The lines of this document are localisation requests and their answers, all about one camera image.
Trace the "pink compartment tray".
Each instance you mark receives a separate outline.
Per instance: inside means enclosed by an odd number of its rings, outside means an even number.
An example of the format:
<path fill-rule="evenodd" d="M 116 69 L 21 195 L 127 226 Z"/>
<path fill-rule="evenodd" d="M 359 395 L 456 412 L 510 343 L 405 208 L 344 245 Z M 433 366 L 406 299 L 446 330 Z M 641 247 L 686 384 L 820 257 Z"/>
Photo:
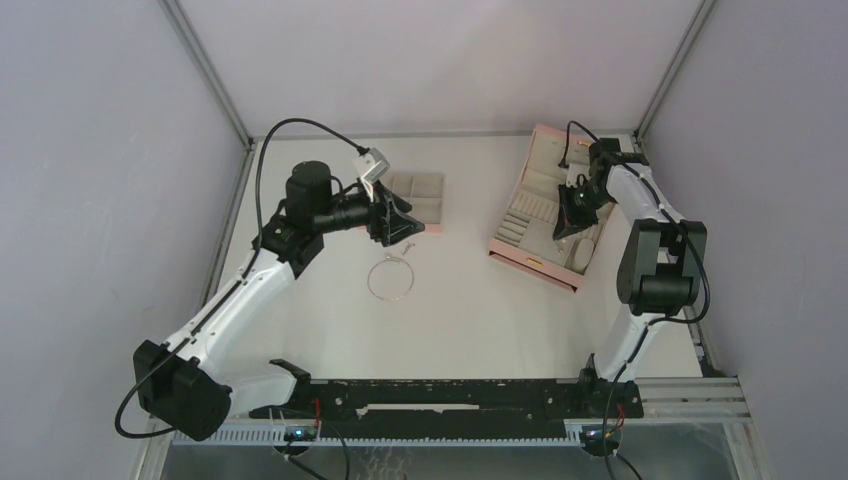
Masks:
<path fill-rule="evenodd" d="M 442 173 L 389 172 L 381 182 L 412 206 L 409 214 L 425 225 L 425 233 L 443 232 L 445 176 Z"/>

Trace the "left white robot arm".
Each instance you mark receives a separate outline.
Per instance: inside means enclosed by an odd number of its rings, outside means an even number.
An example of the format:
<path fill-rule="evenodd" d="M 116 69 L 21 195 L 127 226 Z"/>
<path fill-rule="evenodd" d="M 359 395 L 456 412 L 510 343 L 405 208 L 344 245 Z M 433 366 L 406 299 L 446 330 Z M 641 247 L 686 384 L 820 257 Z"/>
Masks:
<path fill-rule="evenodd" d="M 193 440 L 212 436 L 231 416 L 277 406 L 298 417 L 311 407 L 305 372 L 274 360 L 228 378 L 222 362 L 259 313 L 292 286 L 322 251 L 329 233 L 363 227 L 384 247 L 424 231 L 409 202 L 384 186 L 389 163 L 371 151 L 355 159 L 358 178 L 333 192 L 327 164 L 296 165 L 285 197 L 252 242 L 234 276 L 164 342 L 144 341 L 134 352 L 131 396 L 150 415 Z"/>

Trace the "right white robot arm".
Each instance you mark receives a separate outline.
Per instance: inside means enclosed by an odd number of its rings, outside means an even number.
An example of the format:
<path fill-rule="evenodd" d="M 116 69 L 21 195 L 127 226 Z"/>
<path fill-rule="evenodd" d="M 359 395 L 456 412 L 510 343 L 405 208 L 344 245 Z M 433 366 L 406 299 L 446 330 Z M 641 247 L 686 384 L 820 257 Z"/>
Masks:
<path fill-rule="evenodd" d="M 635 378 L 638 362 L 658 329 L 681 324 L 681 311 L 710 298 L 704 266 L 706 226 L 685 219 L 657 186 L 647 158 L 622 151 L 618 140 L 595 138 L 588 146 L 589 171 L 573 186 L 558 187 L 554 240 L 599 223 L 601 208 L 615 204 L 631 230 L 616 276 L 618 316 L 589 368 L 596 378 L 579 388 L 578 402 L 592 416 L 618 400 L 611 382 Z"/>

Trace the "pink jewelry box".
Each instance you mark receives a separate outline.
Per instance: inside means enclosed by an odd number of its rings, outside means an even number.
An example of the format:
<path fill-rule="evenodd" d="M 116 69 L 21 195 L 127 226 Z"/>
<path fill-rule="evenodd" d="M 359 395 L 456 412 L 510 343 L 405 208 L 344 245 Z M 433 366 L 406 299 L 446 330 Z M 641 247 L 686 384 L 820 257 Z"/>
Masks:
<path fill-rule="evenodd" d="M 488 243 L 488 256 L 552 284 L 577 291 L 603 235 L 613 206 L 598 211 L 599 223 L 562 239 L 554 237 L 559 188 L 590 178 L 587 134 L 568 134 L 538 124 L 505 214 Z"/>

